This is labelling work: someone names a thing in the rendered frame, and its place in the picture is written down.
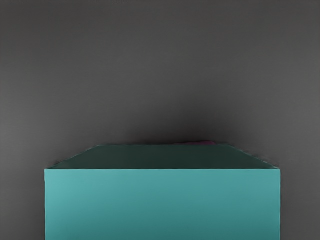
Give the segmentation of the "teal block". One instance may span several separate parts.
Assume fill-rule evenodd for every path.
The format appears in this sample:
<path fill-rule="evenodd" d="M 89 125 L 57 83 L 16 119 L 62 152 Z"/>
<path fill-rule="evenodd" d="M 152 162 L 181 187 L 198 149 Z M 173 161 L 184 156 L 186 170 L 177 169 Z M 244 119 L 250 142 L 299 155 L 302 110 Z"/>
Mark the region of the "teal block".
<path fill-rule="evenodd" d="M 44 171 L 45 240 L 281 240 L 281 171 L 226 144 L 99 145 Z"/>

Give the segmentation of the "purple block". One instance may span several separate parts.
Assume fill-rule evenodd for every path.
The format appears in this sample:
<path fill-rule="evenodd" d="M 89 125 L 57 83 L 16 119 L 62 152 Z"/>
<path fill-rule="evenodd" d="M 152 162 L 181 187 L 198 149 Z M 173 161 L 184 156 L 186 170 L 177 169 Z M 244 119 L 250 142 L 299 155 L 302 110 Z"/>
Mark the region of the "purple block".
<path fill-rule="evenodd" d="M 193 145 L 193 146 L 214 146 L 216 143 L 210 140 L 201 140 L 201 141 L 189 141 L 189 142 L 181 142 L 179 145 Z"/>

